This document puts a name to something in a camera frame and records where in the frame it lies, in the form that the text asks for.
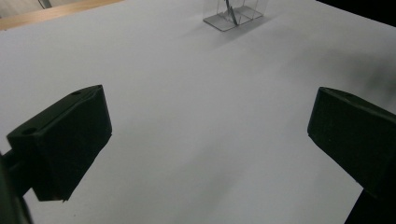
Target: black plastic part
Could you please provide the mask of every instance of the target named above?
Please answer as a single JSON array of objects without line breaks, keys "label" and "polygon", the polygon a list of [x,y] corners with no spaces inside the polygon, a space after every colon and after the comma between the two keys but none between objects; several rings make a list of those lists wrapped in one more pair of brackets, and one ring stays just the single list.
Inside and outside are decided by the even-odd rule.
[{"label": "black plastic part", "polygon": [[345,11],[396,26],[393,1],[389,0],[318,0]]},{"label": "black plastic part", "polygon": [[15,154],[7,164],[24,167],[39,201],[68,200],[111,132],[103,87],[75,91],[7,136]]},{"label": "black plastic part", "polygon": [[33,223],[24,199],[19,196],[8,176],[4,158],[0,154],[0,223],[30,224]]},{"label": "black plastic part", "polygon": [[308,134],[364,188],[346,223],[396,223],[396,116],[350,93],[319,88]]},{"label": "black plastic part", "polygon": [[393,224],[395,211],[393,200],[376,200],[363,190],[345,224]]}]

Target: acrylic holder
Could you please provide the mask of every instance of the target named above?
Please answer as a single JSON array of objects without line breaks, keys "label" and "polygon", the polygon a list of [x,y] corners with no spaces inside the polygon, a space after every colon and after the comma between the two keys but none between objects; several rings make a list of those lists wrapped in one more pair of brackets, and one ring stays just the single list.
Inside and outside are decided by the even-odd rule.
[{"label": "acrylic holder", "polygon": [[204,0],[204,22],[220,31],[263,16],[268,0]]}]

